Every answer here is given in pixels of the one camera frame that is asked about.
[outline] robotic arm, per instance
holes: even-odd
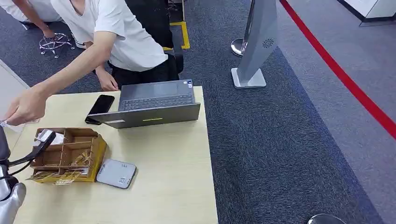
[[[11,151],[8,147],[6,135],[3,127],[0,126],[0,224],[12,224],[16,213],[23,203],[26,195],[26,186],[19,183],[13,175],[21,172],[30,165],[35,157],[43,152],[55,139],[55,132],[45,129],[37,140],[40,144],[33,148],[33,151],[22,159],[10,162],[8,160]],[[21,169],[11,174],[9,167],[26,163]]]

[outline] white power bank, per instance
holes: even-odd
[[[105,159],[100,167],[96,180],[117,188],[127,189],[136,173],[134,164],[112,159]]]

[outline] person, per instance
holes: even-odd
[[[51,0],[87,49],[58,73],[22,93],[3,120],[19,125],[44,116],[49,96],[96,70],[104,90],[124,84],[169,81],[168,56],[136,20],[124,0]],[[104,63],[113,67],[110,75]]]
[[[16,20],[35,24],[47,38],[55,37],[55,33],[45,22],[62,20],[49,0],[0,0],[0,6]]]

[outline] stanchion base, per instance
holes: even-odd
[[[235,39],[231,43],[231,50],[233,50],[233,54],[235,54],[238,57],[242,57],[242,44],[243,44],[243,38],[238,38]]]
[[[345,224],[341,219],[328,215],[328,214],[318,214],[312,216],[310,220],[308,220],[308,224]]]
[[[233,76],[234,86],[237,89],[261,88],[267,85],[264,76],[262,76],[261,69],[257,70],[257,72],[253,75],[248,83],[240,83],[237,68],[231,69],[231,75]]]

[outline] laptop keyboard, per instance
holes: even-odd
[[[158,97],[158,98],[148,98],[148,99],[132,99],[122,101],[119,111],[130,111],[139,110],[146,108],[157,108],[164,106],[175,106],[175,105],[185,105],[192,104],[192,95],[180,95],[173,97]]]

